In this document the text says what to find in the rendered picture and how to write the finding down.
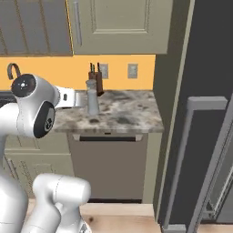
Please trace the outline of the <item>dark glass cupboard door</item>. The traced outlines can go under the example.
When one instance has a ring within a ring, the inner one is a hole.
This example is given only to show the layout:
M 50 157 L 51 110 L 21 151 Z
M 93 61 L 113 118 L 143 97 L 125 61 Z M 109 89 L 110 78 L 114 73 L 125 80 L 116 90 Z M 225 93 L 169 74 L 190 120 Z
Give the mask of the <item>dark glass cupboard door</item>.
M 0 56 L 71 56 L 66 0 L 0 0 Z

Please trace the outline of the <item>brown knife block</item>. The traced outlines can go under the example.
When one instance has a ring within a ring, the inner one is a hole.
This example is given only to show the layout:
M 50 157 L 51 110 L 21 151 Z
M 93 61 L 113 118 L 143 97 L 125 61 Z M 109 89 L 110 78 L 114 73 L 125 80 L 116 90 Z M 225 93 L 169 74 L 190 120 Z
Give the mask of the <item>brown knife block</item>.
M 90 79 L 96 80 L 96 91 L 98 96 L 102 96 L 104 94 L 103 90 L 103 81 L 102 81 L 102 73 L 101 72 L 89 72 L 88 77 Z

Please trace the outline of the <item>beige drawer front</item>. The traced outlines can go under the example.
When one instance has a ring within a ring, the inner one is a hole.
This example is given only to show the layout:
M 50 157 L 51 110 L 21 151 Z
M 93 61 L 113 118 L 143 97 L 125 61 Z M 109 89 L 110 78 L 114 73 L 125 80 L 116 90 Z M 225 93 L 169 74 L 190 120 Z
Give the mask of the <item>beige drawer front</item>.
M 9 136 L 6 150 L 32 150 L 47 153 L 66 153 L 69 151 L 66 133 L 49 133 L 42 138 Z

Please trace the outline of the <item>dark sink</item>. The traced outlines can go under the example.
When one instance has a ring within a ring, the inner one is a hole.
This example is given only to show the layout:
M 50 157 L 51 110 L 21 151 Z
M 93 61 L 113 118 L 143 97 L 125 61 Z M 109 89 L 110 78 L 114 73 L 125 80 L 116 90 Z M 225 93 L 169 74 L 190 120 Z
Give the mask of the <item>dark sink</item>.
M 15 102 L 16 102 L 15 96 L 12 94 L 11 91 L 0 91 L 0 107 L 8 103 L 15 103 Z

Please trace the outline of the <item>beige lower cupboard door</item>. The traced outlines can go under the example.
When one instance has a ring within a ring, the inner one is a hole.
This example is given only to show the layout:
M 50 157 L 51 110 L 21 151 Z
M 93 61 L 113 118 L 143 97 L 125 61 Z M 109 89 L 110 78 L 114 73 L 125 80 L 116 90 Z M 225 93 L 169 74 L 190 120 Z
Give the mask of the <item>beige lower cupboard door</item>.
M 34 198 L 32 189 L 37 175 L 54 173 L 73 176 L 73 164 L 69 154 L 64 155 L 20 155 L 6 154 L 3 160 L 5 172 L 18 181 L 29 198 Z

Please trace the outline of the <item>dark grey fridge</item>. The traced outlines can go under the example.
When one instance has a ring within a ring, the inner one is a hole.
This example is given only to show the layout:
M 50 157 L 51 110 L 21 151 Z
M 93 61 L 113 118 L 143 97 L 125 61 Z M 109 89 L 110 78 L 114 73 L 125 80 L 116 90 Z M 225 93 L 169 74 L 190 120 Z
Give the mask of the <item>dark grey fridge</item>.
M 173 0 L 168 48 L 156 58 L 153 88 L 162 117 L 154 209 L 164 225 L 177 154 L 191 96 L 233 94 L 233 0 Z M 169 220 L 186 233 L 207 174 L 224 110 L 196 110 L 189 130 L 177 192 Z M 211 191 L 233 140 L 233 117 Z

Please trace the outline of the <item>grey wall socket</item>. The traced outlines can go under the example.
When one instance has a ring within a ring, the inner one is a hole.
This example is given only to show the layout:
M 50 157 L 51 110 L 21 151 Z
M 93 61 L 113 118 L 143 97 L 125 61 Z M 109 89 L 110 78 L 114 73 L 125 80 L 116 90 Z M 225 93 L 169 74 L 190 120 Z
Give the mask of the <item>grey wall socket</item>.
M 108 79 L 108 64 L 101 64 L 100 65 L 100 70 L 102 73 L 102 77 L 104 79 Z
M 127 65 L 127 77 L 128 78 L 137 78 L 137 64 L 128 64 Z

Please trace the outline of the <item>beige cupboard door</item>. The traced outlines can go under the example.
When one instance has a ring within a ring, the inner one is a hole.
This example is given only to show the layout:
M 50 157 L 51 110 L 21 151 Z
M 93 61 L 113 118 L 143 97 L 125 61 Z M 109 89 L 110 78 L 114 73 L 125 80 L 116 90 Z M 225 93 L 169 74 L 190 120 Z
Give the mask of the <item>beige cupboard door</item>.
M 64 155 L 20 155 L 6 154 L 3 160 L 5 172 L 18 181 L 29 198 L 34 198 L 32 189 L 37 175 L 54 173 L 73 176 L 73 164 L 69 154 Z
M 173 0 L 78 0 L 81 46 L 76 37 L 75 1 L 67 0 L 75 54 L 166 53 Z

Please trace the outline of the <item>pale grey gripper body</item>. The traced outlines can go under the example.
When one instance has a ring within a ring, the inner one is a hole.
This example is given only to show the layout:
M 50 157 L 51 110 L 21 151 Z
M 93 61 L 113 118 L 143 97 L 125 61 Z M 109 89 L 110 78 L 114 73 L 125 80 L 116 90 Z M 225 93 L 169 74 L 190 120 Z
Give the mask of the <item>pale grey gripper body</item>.
M 76 92 L 75 107 L 84 107 L 86 105 L 86 96 L 84 93 Z

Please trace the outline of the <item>beige upper cupboard door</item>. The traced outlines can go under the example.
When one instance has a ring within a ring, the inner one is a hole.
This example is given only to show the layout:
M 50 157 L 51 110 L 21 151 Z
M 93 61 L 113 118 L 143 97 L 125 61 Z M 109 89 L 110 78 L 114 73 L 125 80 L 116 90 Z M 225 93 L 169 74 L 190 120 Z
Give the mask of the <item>beige upper cupboard door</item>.
M 75 1 L 67 0 L 75 54 L 166 53 L 173 0 L 78 0 L 81 46 L 76 37 Z

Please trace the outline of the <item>grey-brown dishwasher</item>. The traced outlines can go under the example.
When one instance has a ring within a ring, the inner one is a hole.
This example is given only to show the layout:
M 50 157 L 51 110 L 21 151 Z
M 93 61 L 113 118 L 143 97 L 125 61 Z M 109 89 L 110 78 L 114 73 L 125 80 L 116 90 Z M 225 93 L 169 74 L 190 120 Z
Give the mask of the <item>grey-brown dishwasher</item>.
M 147 135 L 137 142 L 76 141 L 67 134 L 76 177 L 91 185 L 91 202 L 141 203 L 147 158 Z M 81 135 L 81 136 L 135 136 Z

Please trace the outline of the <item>dark curved tap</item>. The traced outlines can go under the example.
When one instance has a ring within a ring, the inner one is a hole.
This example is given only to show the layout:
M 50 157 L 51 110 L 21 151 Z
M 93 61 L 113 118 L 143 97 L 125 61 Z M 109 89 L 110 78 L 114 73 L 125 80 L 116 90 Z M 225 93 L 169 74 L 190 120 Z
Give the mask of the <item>dark curved tap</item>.
M 21 76 L 21 72 L 20 72 L 19 66 L 16 63 L 10 63 L 7 66 L 7 76 L 8 76 L 9 80 L 13 80 L 14 79 L 14 77 L 13 77 L 13 71 L 12 71 L 13 69 L 16 72 L 16 77 Z

